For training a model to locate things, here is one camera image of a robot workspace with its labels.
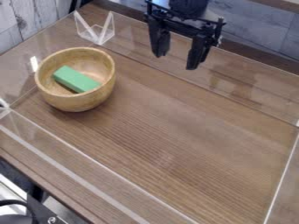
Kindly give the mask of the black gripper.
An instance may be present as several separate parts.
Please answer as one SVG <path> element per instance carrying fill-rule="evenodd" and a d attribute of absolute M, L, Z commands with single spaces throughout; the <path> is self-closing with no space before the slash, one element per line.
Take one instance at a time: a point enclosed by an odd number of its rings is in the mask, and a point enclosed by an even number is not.
<path fill-rule="evenodd" d="M 221 28 L 225 25 L 223 17 L 208 10 L 209 0 L 168 0 L 161 5 L 157 0 L 144 0 L 147 3 L 148 32 L 152 53 L 156 58 L 169 51 L 171 33 L 191 37 L 187 70 L 195 70 L 205 60 L 211 46 L 220 44 Z"/>

